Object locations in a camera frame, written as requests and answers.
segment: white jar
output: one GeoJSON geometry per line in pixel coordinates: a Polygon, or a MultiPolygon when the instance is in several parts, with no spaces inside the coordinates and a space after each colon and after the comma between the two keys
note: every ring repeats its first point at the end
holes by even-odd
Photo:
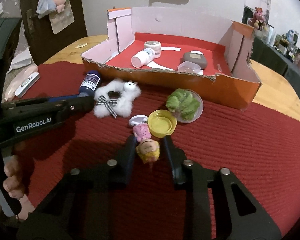
{"type": "Polygon", "coordinates": [[[153,61],[155,52],[151,48],[143,49],[131,58],[131,63],[134,67],[140,68],[153,61]]]}
{"type": "Polygon", "coordinates": [[[159,58],[161,56],[161,43],[158,41],[147,41],[145,42],[145,49],[151,48],[154,50],[154,58],[159,58]]]}

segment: green plush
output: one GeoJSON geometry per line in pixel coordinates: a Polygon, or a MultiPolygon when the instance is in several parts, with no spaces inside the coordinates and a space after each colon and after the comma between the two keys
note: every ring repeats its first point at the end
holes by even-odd
{"type": "Polygon", "coordinates": [[[200,102],[195,99],[190,91],[178,88],[168,96],[166,107],[172,113],[179,112],[185,121],[194,118],[195,112],[198,110],[200,102]]]}

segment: metal bolt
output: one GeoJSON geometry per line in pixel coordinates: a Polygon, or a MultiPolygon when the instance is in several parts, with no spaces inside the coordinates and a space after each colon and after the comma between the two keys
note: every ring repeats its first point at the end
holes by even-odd
{"type": "Polygon", "coordinates": [[[230,174],[230,170],[228,168],[222,168],[220,171],[223,175],[229,175],[230,174]]]}
{"type": "Polygon", "coordinates": [[[77,168],[74,168],[74,169],[72,169],[72,170],[70,171],[70,174],[71,174],[71,175],[78,175],[79,173],[80,173],[80,170],[77,169],[77,168]]]}
{"type": "Polygon", "coordinates": [[[107,161],[107,164],[109,166],[116,166],[118,164],[118,162],[116,160],[109,160],[109,161],[107,161]]]}
{"type": "Polygon", "coordinates": [[[193,165],[193,161],[191,161],[191,160],[184,160],[183,161],[183,165],[184,166],[192,166],[193,165]]]}

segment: bow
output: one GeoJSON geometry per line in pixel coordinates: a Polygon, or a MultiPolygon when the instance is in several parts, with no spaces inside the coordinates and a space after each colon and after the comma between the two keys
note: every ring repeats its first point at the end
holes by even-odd
{"type": "Polygon", "coordinates": [[[118,100],[116,99],[106,100],[106,98],[103,95],[101,95],[98,97],[97,105],[105,105],[106,108],[109,110],[110,114],[112,114],[112,116],[115,119],[117,119],[117,114],[112,108],[113,106],[117,106],[117,102],[118,100]]]}

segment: brown door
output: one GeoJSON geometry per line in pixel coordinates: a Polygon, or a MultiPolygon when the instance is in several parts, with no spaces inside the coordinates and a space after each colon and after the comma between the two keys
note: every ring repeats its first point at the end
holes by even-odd
{"type": "Polygon", "coordinates": [[[81,0],[70,0],[74,22],[53,34],[49,16],[39,19],[36,15],[39,0],[20,0],[25,36],[34,62],[39,65],[57,52],[87,36],[81,0]]]}

